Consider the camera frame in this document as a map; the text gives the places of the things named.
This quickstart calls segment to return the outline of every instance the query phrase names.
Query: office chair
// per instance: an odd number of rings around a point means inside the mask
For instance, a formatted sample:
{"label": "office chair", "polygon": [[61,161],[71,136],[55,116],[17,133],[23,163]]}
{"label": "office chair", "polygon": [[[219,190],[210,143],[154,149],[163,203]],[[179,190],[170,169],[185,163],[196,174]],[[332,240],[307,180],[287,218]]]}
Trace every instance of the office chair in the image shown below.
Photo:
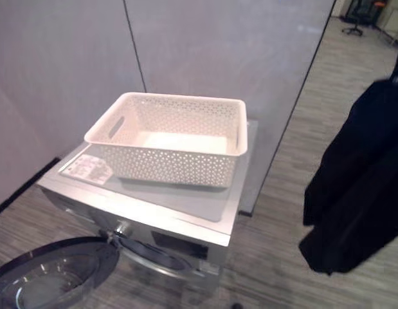
{"label": "office chair", "polygon": [[347,35],[356,34],[360,37],[363,35],[363,31],[359,29],[357,26],[359,25],[359,23],[362,23],[362,21],[364,21],[365,19],[370,18],[370,10],[372,9],[372,7],[370,7],[366,13],[360,13],[359,11],[362,9],[362,7],[363,7],[363,0],[357,0],[356,7],[353,9],[352,12],[352,16],[355,18],[354,27],[343,29],[342,30],[343,33],[346,33]]}

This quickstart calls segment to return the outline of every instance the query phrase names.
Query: washing machine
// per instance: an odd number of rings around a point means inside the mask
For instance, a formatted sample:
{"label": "washing machine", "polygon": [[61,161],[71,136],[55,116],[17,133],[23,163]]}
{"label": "washing machine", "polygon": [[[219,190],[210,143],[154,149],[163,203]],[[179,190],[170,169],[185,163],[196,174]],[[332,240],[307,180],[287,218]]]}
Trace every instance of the washing machine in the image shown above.
{"label": "washing machine", "polygon": [[229,188],[135,182],[115,177],[82,144],[38,182],[58,209],[95,236],[65,239],[0,268],[0,308],[82,308],[120,254],[152,273],[214,291],[222,275],[257,123]]}

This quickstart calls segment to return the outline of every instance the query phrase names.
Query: perforated basket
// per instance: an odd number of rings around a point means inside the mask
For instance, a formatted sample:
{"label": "perforated basket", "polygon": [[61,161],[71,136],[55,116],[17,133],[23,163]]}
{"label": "perforated basket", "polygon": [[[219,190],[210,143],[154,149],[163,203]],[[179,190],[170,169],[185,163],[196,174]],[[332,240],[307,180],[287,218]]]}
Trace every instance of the perforated basket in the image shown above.
{"label": "perforated basket", "polygon": [[247,151],[246,107],[226,98],[124,93],[84,137],[116,176],[228,187]]}

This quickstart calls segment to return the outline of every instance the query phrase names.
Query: open washer door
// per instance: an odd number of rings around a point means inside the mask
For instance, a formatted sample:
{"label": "open washer door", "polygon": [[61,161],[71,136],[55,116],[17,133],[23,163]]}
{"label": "open washer door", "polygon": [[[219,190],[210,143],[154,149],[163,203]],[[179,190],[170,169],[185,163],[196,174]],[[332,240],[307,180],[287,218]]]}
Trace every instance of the open washer door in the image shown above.
{"label": "open washer door", "polygon": [[117,248],[105,238],[72,238],[27,252],[0,268],[0,309],[84,304],[113,272]]}

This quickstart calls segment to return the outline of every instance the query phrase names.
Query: hanging coat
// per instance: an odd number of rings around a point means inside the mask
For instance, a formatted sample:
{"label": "hanging coat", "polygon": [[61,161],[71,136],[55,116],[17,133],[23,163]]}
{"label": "hanging coat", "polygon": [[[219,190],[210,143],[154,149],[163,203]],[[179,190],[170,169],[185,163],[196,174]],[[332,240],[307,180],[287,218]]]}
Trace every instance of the hanging coat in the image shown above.
{"label": "hanging coat", "polygon": [[300,243],[317,272],[348,272],[398,236],[398,60],[354,103],[305,191]]}

